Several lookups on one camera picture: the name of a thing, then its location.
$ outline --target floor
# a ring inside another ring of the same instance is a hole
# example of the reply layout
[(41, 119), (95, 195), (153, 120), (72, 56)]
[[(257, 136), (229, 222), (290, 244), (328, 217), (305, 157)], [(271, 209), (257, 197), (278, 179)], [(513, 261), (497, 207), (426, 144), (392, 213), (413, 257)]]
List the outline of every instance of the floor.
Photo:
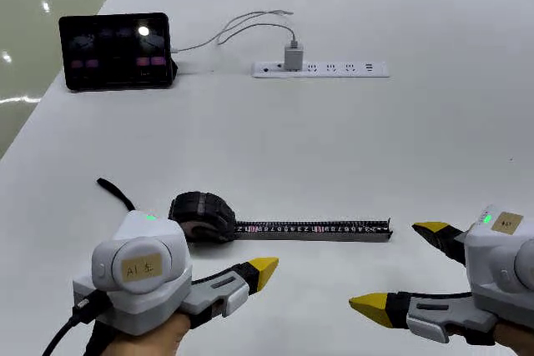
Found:
[(0, 158), (61, 68), (58, 19), (105, 0), (0, 0)]

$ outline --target white power strip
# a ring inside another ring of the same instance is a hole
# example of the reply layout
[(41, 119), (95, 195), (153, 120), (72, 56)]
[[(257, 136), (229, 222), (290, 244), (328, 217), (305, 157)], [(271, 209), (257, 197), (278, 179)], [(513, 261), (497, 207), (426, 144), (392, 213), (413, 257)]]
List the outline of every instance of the white power strip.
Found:
[(360, 78), (389, 77), (384, 62), (304, 62), (301, 71), (285, 71), (284, 62), (257, 62), (255, 78)]

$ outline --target label sticker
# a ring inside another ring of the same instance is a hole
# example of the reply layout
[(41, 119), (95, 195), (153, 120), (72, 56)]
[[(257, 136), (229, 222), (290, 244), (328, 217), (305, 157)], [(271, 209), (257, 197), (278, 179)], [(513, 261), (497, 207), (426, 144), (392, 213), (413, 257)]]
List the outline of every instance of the label sticker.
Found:
[(163, 274), (163, 267), (160, 253), (147, 254), (139, 258), (129, 258), (123, 260), (121, 264), (123, 281), (131, 283), (141, 279), (158, 277)]
[(513, 235), (522, 220), (523, 216), (520, 216), (519, 214), (503, 212), (495, 221), (491, 229), (499, 233)]

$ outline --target white tabletop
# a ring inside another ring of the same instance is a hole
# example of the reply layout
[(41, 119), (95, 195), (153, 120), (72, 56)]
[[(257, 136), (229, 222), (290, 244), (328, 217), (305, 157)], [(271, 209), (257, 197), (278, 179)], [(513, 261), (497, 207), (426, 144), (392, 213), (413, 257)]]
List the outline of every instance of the white tabletop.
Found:
[[(242, 219), (392, 217), (390, 243), (235, 242), (194, 249), (194, 276), (260, 256), (280, 266), (184, 356), (509, 354), (387, 330), (349, 307), (370, 292), (460, 292), (463, 267), (410, 225), (467, 228), (488, 203), (534, 213), (531, 0), (108, 0), (102, 13), (164, 11), (173, 45), (231, 17), (284, 8), (312, 60), (386, 61), (391, 78), (259, 80), (285, 33), (249, 30), (180, 56), (166, 90), (69, 93), (60, 74), (0, 162), (0, 346), (40, 354), (68, 318), (70, 280), (125, 215), (217, 193)], [(78, 327), (57, 354), (78, 354)]]

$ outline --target tape measure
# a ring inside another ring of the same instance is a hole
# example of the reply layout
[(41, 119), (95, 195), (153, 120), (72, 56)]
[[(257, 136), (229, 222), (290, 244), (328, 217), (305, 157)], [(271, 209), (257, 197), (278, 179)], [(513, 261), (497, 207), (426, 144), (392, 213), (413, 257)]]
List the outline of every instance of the tape measure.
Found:
[(387, 242), (390, 220), (237, 221), (234, 211), (212, 193), (182, 193), (170, 205), (169, 219), (180, 224), (188, 242), (225, 243), (235, 239)]

